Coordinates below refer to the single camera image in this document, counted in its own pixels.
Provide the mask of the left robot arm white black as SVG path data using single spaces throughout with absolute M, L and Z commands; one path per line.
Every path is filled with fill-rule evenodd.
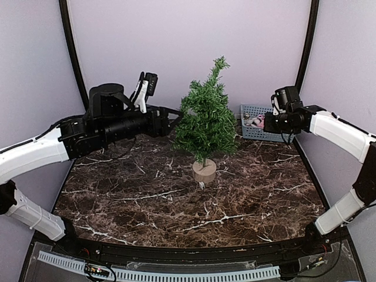
M 129 98 L 118 83 L 94 87 L 89 91 L 89 107 L 84 115 L 64 118 L 39 136 L 1 149 L 1 214 L 59 242 L 70 256 L 78 256 L 83 244 L 75 237 L 72 224 L 30 201 L 16 187 L 14 178 L 107 149 L 109 144 L 139 134 L 167 136 L 182 119 L 182 112 L 147 105 L 155 83 L 144 81 L 137 85 L 137 91 Z

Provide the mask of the small green christmas tree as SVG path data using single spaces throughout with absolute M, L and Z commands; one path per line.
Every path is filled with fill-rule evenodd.
M 207 79 L 191 81 L 180 104 L 183 117 L 175 129 L 173 148 L 194 156 L 193 177 L 200 184 L 210 183 L 216 176 L 217 166 L 211 160 L 214 154 L 232 155 L 237 149 L 237 120 L 220 81 L 220 72 L 229 67 L 224 56 L 216 58 Z

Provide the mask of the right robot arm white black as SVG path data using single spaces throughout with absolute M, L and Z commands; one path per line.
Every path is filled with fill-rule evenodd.
M 300 250 L 312 255 L 322 246 L 322 236 L 349 223 L 375 201 L 375 135 L 320 106 L 305 106 L 295 86 L 277 89 L 271 96 L 271 105 L 272 111 L 264 118 L 265 132 L 279 135 L 311 133 L 345 150 L 362 165 L 351 190 L 307 226 L 307 237 L 300 241 Z

